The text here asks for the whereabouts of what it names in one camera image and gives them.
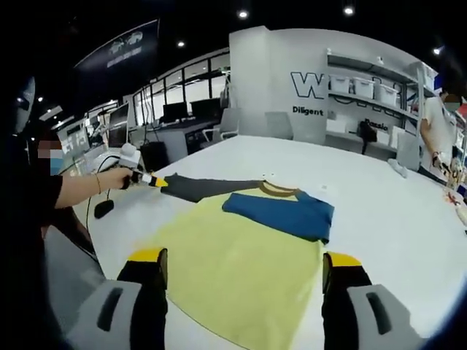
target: gray sleeve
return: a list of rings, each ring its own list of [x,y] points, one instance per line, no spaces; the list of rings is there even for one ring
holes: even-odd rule
[[[166,176],[167,187],[162,187],[161,192],[166,195],[198,203],[201,199],[215,195],[223,195],[240,190],[257,188],[261,181],[228,181],[214,179],[191,179],[189,177],[174,174]]]

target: banner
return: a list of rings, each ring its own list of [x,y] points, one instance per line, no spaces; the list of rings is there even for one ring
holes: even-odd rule
[[[158,24],[154,20],[119,35],[74,67],[75,112],[134,93],[155,76]]]

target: yellow cloth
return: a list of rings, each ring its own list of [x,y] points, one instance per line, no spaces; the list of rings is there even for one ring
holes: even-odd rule
[[[238,193],[272,198],[259,189]],[[288,349],[322,244],[223,212],[229,195],[203,199],[149,246],[168,249],[169,298],[188,316],[247,349]]]

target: blue shirt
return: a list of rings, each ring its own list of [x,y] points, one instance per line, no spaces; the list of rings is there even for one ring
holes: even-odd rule
[[[296,198],[286,201],[232,193],[222,209],[308,241],[328,243],[334,207],[302,191]]]

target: desk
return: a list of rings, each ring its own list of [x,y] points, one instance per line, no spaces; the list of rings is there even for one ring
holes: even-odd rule
[[[158,175],[174,172],[213,179],[265,176],[325,197],[336,207],[326,249],[358,258],[373,283],[384,284],[411,311],[411,324],[422,337],[439,327],[466,279],[464,226],[444,201],[442,187],[412,171],[403,179],[371,157],[297,141],[237,136],[179,160]],[[144,187],[112,191],[111,197],[116,199],[115,209],[101,220],[92,215],[89,219],[97,256],[111,279],[124,266],[134,242],[193,206]],[[83,211],[85,205],[78,206],[81,220]],[[292,349],[323,348],[321,283],[317,278]],[[166,348],[240,349],[170,302]]]
[[[219,120],[188,120],[156,128],[155,131],[148,125],[146,138],[149,141],[162,141],[166,144],[169,162],[174,163],[193,152],[190,143],[196,142],[196,137],[202,138],[200,142],[206,141],[201,133],[203,129],[212,128],[213,125],[218,123]],[[130,131],[129,135],[131,143],[136,147],[140,147],[144,142],[144,127]]]

